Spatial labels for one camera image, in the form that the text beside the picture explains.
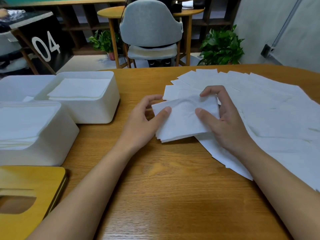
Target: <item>potted plant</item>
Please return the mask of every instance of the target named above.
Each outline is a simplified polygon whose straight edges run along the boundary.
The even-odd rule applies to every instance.
[[[203,59],[198,65],[239,64],[239,59],[244,54],[240,43],[244,39],[238,39],[234,33],[236,27],[237,25],[234,25],[231,30],[224,27],[220,31],[211,29],[201,44],[200,56],[203,56]]]
[[[120,50],[120,39],[118,33],[115,33],[115,41],[117,43],[117,48]],[[89,38],[89,42],[93,44],[93,48],[96,51],[105,51],[108,53],[110,60],[115,60],[115,54],[113,52],[111,33],[105,30],[98,34],[98,30],[94,33],[94,37]]]

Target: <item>flower pot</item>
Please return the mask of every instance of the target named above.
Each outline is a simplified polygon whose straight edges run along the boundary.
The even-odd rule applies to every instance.
[[[115,54],[113,52],[109,52],[108,56],[109,56],[110,60],[115,60]]]

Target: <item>person's left hand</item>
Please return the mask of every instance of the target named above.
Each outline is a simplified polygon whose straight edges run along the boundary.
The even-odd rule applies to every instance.
[[[151,108],[154,100],[162,99],[162,95],[145,96],[131,111],[125,123],[118,142],[129,148],[132,154],[145,146],[171,113],[170,107],[165,107],[150,121],[146,118],[146,109]]]

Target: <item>floor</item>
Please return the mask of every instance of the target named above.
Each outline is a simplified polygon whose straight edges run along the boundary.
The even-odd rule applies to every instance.
[[[191,53],[190,66],[196,66],[201,57],[200,53]],[[119,57],[120,64],[125,62],[123,56]],[[146,60],[136,60],[137,68],[147,68],[149,67],[148,61]],[[171,66],[174,66],[174,59],[171,62]],[[83,71],[99,71],[104,69],[115,69],[116,62],[109,59],[107,55],[88,55],[88,56],[73,56],[57,73],[60,72],[83,72]]]

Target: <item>brown shelving unit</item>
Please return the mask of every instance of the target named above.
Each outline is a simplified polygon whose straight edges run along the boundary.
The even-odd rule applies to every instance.
[[[205,0],[205,10],[203,12],[202,19],[192,20],[193,26],[200,27],[200,38],[199,40],[191,41],[191,52],[199,52],[201,43],[211,28],[217,29],[224,26],[228,26],[229,28],[232,27],[240,1],[241,0],[228,0],[225,17],[210,19],[210,13],[214,6],[214,1]],[[121,0],[101,0],[101,2],[95,0],[94,3],[108,3],[110,7],[124,5],[124,2]],[[74,47],[72,49],[74,55],[106,54],[104,51],[97,51],[93,49],[93,46],[87,42],[84,31],[94,35],[96,30],[108,30],[109,23],[99,22],[97,10],[95,9],[93,3],[81,3],[81,0],[78,0],[77,4],[81,5],[87,20],[87,23],[85,24],[79,23],[72,4],[74,3],[61,1],[61,4],[57,2],[47,2],[47,5],[43,5],[41,2],[39,2],[39,4],[35,3],[34,5],[26,5],[15,8],[23,8],[26,11],[47,10],[52,11],[57,17],[61,17],[63,20],[60,22],[62,30],[68,32],[74,42]]]

